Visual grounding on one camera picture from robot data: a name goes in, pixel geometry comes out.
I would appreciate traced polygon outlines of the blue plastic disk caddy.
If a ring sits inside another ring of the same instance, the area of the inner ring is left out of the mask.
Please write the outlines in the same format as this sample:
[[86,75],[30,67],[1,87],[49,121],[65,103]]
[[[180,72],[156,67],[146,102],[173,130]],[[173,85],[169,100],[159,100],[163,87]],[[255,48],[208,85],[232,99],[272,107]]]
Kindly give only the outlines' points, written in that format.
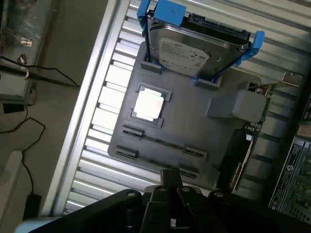
[[[145,43],[146,43],[146,55],[145,55],[145,60],[147,62],[150,62],[148,60],[148,38],[147,38],[147,12],[149,9],[149,5],[150,5],[150,1],[151,0],[142,0],[140,3],[140,6],[138,8],[137,11],[137,18],[138,21],[140,23],[140,26],[142,28],[142,35],[145,39]],[[175,2],[171,2],[169,0],[158,0],[156,6],[154,7],[154,9],[152,9],[155,11],[155,18],[160,20],[161,22],[167,22],[176,26],[179,26],[181,24],[181,21],[183,19],[184,16],[187,16],[188,14],[186,13],[186,7],[183,5],[180,5],[178,3]],[[263,31],[257,31],[255,33],[254,39],[251,42],[251,46],[250,48],[248,48],[243,54],[242,56],[234,62],[232,67],[238,67],[243,61],[248,60],[249,58],[255,56],[258,54],[263,42],[264,42],[264,38],[265,38],[265,33]],[[166,68],[162,67],[161,65],[157,64],[157,63],[153,63],[150,62],[152,64],[155,64],[157,66],[159,66],[159,69],[161,71],[165,70]],[[192,81],[194,83],[204,83],[204,84],[209,84],[215,87],[219,87],[219,82],[220,79],[222,77],[222,75],[228,71],[230,68],[226,69],[225,71],[221,72],[218,76],[212,78],[212,79],[206,79],[203,78],[201,76],[195,76],[195,77],[190,77],[192,78]]]

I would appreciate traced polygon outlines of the black graphics card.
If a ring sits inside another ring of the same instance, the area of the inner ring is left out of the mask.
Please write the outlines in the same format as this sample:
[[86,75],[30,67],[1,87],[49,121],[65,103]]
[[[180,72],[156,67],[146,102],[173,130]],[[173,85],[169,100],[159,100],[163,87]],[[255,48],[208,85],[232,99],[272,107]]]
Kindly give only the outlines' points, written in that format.
[[238,88],[263,96],[266,102],[258,122],[244,120],[240,128],[234,131],[219,168],[220,174],[216,185],[218,189],[230,192],[237,189],[249,163],[250,155],[253,154],[255,147],[259,146],[260,138],[274,144],[280,142],[285,129],[274,129],[268,123],[280,123],[284,127],[289,121],[293,108],[276,102],[276,89],[298,87],[301,79],[300,75],[285,72],[280,82],[268,84],[248,82],[245,87]]

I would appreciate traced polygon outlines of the silver hard disk drive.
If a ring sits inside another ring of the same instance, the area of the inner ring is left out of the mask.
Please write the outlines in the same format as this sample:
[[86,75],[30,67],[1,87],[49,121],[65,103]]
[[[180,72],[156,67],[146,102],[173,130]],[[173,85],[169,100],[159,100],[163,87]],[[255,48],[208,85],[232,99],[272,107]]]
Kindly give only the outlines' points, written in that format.
[[189,77],[212,79],[233,66],[251,46],[241,30],[197,14],[184,16],[179,26],[147,12],[148,60]]

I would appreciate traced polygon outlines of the open PC case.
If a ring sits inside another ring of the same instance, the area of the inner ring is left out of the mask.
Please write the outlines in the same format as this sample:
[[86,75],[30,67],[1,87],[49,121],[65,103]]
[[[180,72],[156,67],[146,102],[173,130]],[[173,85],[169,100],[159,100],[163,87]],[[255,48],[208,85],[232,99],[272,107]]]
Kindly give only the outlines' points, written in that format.
[[311,94],[268,207],[311,224]]

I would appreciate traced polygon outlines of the grey plastic parts rack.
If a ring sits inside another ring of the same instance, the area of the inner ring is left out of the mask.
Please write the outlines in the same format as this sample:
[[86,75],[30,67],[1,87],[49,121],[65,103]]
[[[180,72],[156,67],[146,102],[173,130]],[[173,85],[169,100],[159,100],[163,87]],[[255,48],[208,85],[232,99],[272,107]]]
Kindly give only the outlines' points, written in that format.
[[[253,76],[231,70],[220,87],[194,84],[186,76],[159,71],[145,62],[141,44],[121,105],[108,154],[152,172],[177,169],[182,179],[196,186],[217,188],[219,168],[234,131],[243,121],[258,122],[266,99],[239,87]],[[140,91],[161,93],[158,119],[136,117]]]

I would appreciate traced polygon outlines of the silver CPU chip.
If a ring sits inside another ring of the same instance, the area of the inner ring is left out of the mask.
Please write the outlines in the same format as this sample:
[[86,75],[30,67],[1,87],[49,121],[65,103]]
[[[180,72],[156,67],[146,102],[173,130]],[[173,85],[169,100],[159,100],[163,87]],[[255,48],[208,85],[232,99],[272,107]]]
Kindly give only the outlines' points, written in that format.
[[134,113],[138,118],[146,120],[158,119],[163,102],[164,98],[159,92],[150,90],[140,91],[134,107]]

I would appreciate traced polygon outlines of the metal rod with black grip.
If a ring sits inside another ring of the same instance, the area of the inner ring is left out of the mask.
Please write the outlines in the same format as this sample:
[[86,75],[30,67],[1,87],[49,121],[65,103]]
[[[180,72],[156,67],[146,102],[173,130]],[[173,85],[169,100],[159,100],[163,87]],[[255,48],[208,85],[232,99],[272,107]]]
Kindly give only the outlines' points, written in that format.
[[0,63],[0,73],[22,77],[23,79],[29,80],[44,80],[45,78],[35,72],[30,72],[27,68],[20,66],[15,67],[4,63]]

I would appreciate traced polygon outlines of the black power adapter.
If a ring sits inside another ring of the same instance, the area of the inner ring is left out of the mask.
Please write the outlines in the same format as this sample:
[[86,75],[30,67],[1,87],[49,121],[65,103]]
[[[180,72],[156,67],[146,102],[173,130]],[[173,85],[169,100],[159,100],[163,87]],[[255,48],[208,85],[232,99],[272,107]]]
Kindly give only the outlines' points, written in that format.
[[27,196],[23,219],[38,217],[42,196],[34,193],[30,193]]

